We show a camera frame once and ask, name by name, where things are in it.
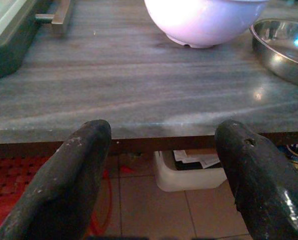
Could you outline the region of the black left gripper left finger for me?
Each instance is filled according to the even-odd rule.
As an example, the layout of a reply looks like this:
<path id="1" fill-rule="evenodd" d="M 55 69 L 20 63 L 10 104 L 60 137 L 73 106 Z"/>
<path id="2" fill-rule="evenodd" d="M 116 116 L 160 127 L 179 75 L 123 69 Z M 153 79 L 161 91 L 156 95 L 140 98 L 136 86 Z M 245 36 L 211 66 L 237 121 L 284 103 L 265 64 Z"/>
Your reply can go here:
<path id="1" fill-rule="evenodd" d="M 112 141 L 103 119 L 84 123 L 42 165 L 0 225 L 0 240 L 81 240 Z"/>

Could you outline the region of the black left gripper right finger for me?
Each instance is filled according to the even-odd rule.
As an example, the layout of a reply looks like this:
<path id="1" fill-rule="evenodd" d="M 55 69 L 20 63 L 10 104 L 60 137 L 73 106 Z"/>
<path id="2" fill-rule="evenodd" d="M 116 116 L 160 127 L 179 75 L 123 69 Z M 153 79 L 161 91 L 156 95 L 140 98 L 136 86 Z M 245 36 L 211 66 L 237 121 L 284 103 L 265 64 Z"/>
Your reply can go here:
<path id="1" fill-rule="evenodd" d="M 235 120 L 215 131 L 218 158 L 254 240 L 298 240 L 298 169 L 266 137 Z"/>

